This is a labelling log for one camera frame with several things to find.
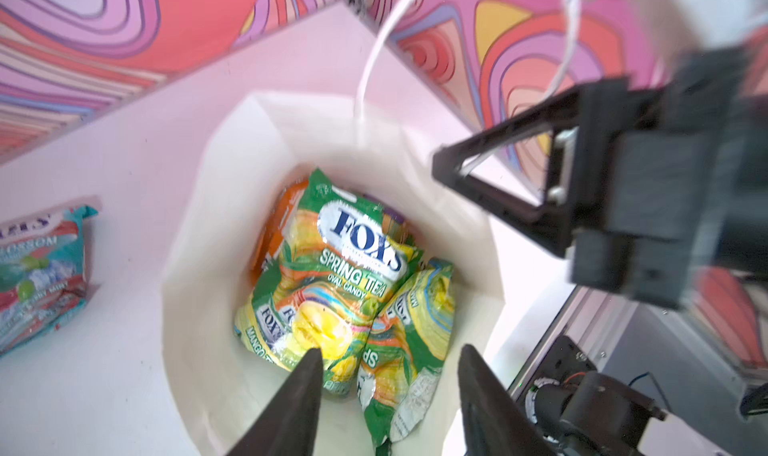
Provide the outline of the teal Fox's candy bag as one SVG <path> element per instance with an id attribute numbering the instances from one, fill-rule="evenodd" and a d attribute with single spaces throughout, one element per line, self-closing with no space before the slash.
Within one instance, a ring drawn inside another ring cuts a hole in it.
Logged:
<path id="1" fill-rule="evenodd" d="M 55 208 L 1 224 L 1 354 L 60 329 L 88 300 L 89 205 Z"/>

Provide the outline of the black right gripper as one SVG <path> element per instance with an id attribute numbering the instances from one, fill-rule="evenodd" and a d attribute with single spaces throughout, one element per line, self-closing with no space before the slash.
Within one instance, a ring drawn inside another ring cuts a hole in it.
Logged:
<path id="1" fill-rule="evenodd" d="M 745 48 L 687 58 L 672 80 L 577 84 L 436 151 L 432 176 L 556 257 L 573 283 L 669 309 L 709 266 L 767 278 L 767 100 Z M 504 156 L 544 136 L 544 184 Z"/>

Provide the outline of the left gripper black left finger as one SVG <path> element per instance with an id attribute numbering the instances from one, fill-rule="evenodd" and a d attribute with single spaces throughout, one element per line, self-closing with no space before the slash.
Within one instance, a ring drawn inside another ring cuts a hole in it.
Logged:
<path id="1" fill-rule="evenodd" d="M 312 348 L 228 455 L 312 455 L 322 385 L 322 353 Z"/>

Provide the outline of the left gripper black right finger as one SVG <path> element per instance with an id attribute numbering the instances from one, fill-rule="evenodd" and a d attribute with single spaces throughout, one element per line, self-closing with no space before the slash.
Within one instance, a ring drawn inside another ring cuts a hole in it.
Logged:
<path id="1" fill-rule="evenodd" d="M 468 455 L 552 455 L 476 348 L 462 347 L 458 365 Z"/>

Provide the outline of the green Fox's candy bag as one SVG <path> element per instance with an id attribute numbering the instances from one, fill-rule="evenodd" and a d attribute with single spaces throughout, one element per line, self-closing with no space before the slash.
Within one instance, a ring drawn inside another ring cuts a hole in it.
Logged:
<path id="1" fill-rule="evenodd" d="M 454 326 L 454 265 L 432 258 L 375 317 L 358 368 L 357 398 L 377 455 L 424 419 Z"/>

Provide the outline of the yellow-green Fox's candy bag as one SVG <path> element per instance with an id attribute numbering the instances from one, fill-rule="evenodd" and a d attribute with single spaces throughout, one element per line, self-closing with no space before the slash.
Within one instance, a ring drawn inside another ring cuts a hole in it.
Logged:
<path id="1" fill-rule="evenodd" d="M 234 332 L 247 350 L 287 371 L 320 349 L 324 389 L 345 396 L 374 317 L 423 251 L 409 233 L 386 231 L 383 204 L 337 187 L 320 169 L 308 177 L 284 236 L 237 310 Z"/>

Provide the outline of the white paper bag with flowers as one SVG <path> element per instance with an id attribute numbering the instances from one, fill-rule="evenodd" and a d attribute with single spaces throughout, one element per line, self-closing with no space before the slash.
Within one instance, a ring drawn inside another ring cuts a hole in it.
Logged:
<path id="1" fill-rule="evenodd" d="M 572 292 L 564 263 L 433 179 L 429 137 L 366 102 L 394 24 L 356 96 L 249 94 L 206 149 L 162 285 L 165 372 L 202 455 L 285 412 L 279 394 L 297 401 L 287 381 L 307 350 L 324 380 L 310 453 L 372 454 L 358 367 L 405 339 L 365 350 L 385 306 L 445 359 L 417 378 L 394 453 L 461 455 L 461 348 L 511 383 Z"/>

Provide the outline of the orange snack bag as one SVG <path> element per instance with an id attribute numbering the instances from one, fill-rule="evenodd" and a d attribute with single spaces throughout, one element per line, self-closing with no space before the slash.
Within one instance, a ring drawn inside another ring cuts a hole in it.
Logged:
<path id="1" fill-rule="evenodd" d="M 262 228 L 250 264 L 250 281 L 256 284 L 261 274 L 278 257 L 284 242 L 284 232 L 308 186 L 308 178 L 298 179 L 280 192 Z"/>

